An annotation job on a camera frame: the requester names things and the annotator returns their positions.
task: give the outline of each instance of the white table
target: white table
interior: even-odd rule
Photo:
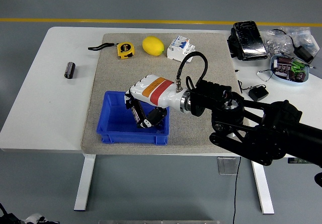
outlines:
[[[80,144],[99,59],[99,52],[88,51],[87,48],[100,45],[106,33],[184,35],[192,32],[222,33],[227,37],[229,35],[228,31],[207,30],[73,27],[49,29],[0,133],[0,148],[5,151],[83,153]],[[77,65],[73,80],[63,77],[69,61]],[[234,59],[233,62],[234,67],[239,69],[237,78],[242,81],[243,87],[263,83],[256,72],[268,67],[266,60],[244,62]],[[316,93],[317,89],[322,88],[320,79],[310,75],[308,81],[300,87],[281,84],[271,79],[266,86],[269,95],[262,102],[271,103],[288,99],[291,104],[303,111],[302,123],[322,128],[320,119],[322,110],[318,107],[322,96]],[[246,92],[243,96],[250,99]],[[233,153],[201,155],[237,156]],[[86,208],[94,163],[95,155],[85,155],[75,210]],[[253,163],[253,170],[262,212],[273,214],[264,168]]]

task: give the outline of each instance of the yellow floor line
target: yellow floor line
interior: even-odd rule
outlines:
[[[0,22],[233,25],[237,21],[0,18]],[[322,23],[256,22],[256,24],[258,26],[322,27]]]

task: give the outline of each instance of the red stripe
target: red stripe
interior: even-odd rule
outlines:
[[[159,97],[161,96],[161,94],[171,85],[173,84],[172,81],[169,80],[165,80],[164,82],[162,82],[162,84],[160,84],[156,90],[152,93],[151,97],[150,97],[150,101],[157,105]]]

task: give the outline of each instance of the blue plastic bin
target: blue plastic bin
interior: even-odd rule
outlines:
[[[166,145],[169,135],[168,114],[158,127],[137,128],[130,109],[126,109],[125,92],[107,91],[104,95],[100,120],[96,132],[102,136],[103,143],[134,142]],[[141,102],[144,112],[149,113],[154,106]]]

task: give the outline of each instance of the transparent bowl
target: transparent bowl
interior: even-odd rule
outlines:
[[[275,54],[272,58],[271,58],[271,70],[273,72],[273,69],[274,69],[274,60],[277,59],[277,57],[283,57],[282,54]],[[304,67],[304,72],[305,72],[305,78],[303,80],[303,82],[293,82],[293,81],[290,81],[290,80],[287,80],[287,79],[283,79],[283,78],[280,78],[278,75],[276,75],[274,72],[272,74],[272,78],[274,78],[275,80],[279,81],[279,82],[284,82],[284,83],[287,83],[287,84],[290,84],[290,85],[294,85],[294,86],[300,86],[302,85],[304,82],[307,81],[308,79],[308,75],[309,75],[309,67]]]

